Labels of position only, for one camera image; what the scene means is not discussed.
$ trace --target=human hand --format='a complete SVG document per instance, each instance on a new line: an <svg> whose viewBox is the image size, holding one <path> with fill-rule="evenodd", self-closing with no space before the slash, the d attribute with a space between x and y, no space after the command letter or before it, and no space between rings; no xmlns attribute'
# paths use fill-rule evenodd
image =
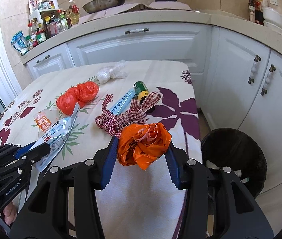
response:
<svg viewBox="0 0 282 239"><path fill-rule="evenodd" d="M4 209L3 214L5 215L5 222L9 226L11 225L17 218L17 210L12 202L10 202Z"/></svg>

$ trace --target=orange plastic bag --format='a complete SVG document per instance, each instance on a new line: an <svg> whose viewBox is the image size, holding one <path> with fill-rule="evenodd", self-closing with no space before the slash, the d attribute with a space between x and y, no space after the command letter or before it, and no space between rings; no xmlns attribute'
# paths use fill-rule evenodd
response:
<svg viewBox="0 0 282 239"><path fill-rule="evenodd" d="M122 130L118 144L118 161L125 166L137 164L146 170L167 151L171 138L162 123L131 124Z"/></svg>
<svg viewBox="0 0 282 239"><path fill-rule="evenodd" d="M77 102L82 108L97 96L98 91L99 86L95 82L80 83L76 87L69 88L57 99L57 107L64 114L71 115Z"/></svg>

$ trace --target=silver bolt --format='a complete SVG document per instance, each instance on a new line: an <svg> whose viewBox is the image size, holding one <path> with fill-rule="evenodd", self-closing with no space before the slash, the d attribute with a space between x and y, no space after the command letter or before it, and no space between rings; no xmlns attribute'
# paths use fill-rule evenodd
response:
<svg viewBox="0 0 282 239"><path fill-rule="evenodd" d="M196 161L194 159L187 160L188 165L196 165Z"/></svg>
<svg viewBox="0 0 282 239"><path fill-rule="evenodd" d="M228 166L224 166L223 171L226 172L226 173L230 173L232 171L232 169Z"/></svg>
<svg viewBox="0 0 282 239"><path fill-rule="evenodd" d="M87 161L85 161L85 165L94 165L94 160L93 159L87 159Z"/></svg>
<svg viewBox="0 0 282 239"><path fill-rule="evenodd" d="M59 171L59 168L57 166L50 168L50 172L52 172L52 173L56 173L57 171Z"/></svg>

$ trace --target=drawer handle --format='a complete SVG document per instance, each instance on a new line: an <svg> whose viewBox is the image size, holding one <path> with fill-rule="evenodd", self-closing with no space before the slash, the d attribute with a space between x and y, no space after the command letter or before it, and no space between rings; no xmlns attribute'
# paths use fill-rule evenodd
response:
<svg viewBox="0 0 282 239"><path fill-rule="evenodd" d="M249 78L248 78L248 83L249 84L255 82L254 76L257 73L258 62L261 61L261 60L262 59L258 55L255 55L253 66L251 68L251 74L249 75Z"/></svg>
<svg viewBox="0 0 282 239"><path fill-rule="evenodd" d="M137 28L133 30L127 30L124 34L140 33L150 31L148 28Z"/></svg>
<svg viewBox="0 0 282 239"><path fill-rule="evenodd" d="M264 80L264 85L261 91L261 95L264 96L264 94L267 94L267 89L268 89L268 85L271 83L272 77L273 77L273 72L276 70L276 67L274 65L271 65L267 76L265 77Z"/></svg>
<svg viewBox="0 0 282 239"><path fill-rule="evenodd" d="M42 61L44 61L44 60L46 60L46 59L48 59L49 57L50 57L50 55L47 55L47 56L44 57L44 59L37 60L37 64L42 62Z"/></svg>

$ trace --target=gingham bow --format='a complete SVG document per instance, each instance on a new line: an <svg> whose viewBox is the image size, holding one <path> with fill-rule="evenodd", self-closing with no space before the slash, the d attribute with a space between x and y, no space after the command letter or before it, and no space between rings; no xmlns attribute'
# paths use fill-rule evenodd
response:
<svg viewBox="0 0 282 239"><path fill-rule="evenodd" d="M120 138L123 128L129 124L143 125L148 120L146 111L155 106L161 99L161 95L157 92L150 93L142 105L138 100L132 99L131 106L120 115L113 115L106 107L112 101L113 95L107 94L102 103L102 114L96 117L96 124L110 136Z"/></svg>

